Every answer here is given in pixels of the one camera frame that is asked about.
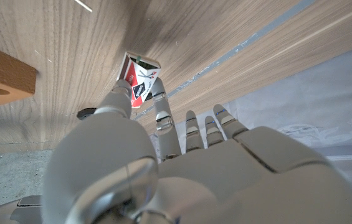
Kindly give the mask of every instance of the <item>black object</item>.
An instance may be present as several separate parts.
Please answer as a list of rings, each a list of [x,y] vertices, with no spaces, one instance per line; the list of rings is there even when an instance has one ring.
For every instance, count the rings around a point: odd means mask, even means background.
[[[145,101],[148,101],[150,99],[152,99],[152,93],[151,92],[146,96]]]
[[[83,119],[87,118],[88,116],[93,115],[96,109],[97,108],[85,108],[85,109],[82,109],[81,111],[77,112],[76,117],[79,120],[83,120]]]

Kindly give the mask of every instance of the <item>gray floor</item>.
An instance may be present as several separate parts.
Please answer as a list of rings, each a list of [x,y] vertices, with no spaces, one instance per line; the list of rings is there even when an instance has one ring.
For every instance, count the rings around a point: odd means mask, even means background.
[[[224,106],[250,129],[268,126],[314,148],[352,182],[352,51]],[[207,115],[212,111],[197,116],[202,133]],[[176,127],[185,151],[185,122]],[[0,204],[40,194],[51,153],[0,154]]]

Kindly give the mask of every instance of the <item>metal joint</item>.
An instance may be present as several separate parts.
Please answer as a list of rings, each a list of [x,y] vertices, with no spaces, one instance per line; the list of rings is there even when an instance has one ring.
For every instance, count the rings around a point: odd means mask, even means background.
[[[125,94],[127,96],[127,98],[130,98],[129,89],[126,87],[116,86],[115,88],[112,89],[112,92]]]
[[[165,118],[160,119],[157,123],[156,123],[156,130],[164,130],[167,128],[170,128],[174,126],[173,120],[171,119],[170,116],[167,116]]]
[[[159,93],[159,94],[153,96],[153,101],[157,102],[159,100],[162,100],[163,98],[166,98],[166,93]]]

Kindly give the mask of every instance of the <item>white surface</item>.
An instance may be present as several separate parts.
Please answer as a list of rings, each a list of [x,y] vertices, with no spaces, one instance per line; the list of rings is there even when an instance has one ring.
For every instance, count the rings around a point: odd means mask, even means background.
[[[352,51],[223,106],[249,129],[274,128],[314,148],[352,145]],[[197,115],[201,133],[207,115]],[[176,128],[184,152],[185,121]]]

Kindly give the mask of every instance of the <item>printed logo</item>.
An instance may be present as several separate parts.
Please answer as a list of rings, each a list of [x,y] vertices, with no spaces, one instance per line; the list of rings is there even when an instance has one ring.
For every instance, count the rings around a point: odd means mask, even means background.
[[[156,72],[153,72],[153,73],[151,73],[151,75],[145,75],[144,73],[143,73],[143,71],[141,71],[140,70],[140,73],[141,73],[141,75],[138,75],[139,77],[144,77],[144,78],[154,78],[154,75],[156,74]]]
[[[133,87],[134,96],[137,99],[145,91],[144,83]]]

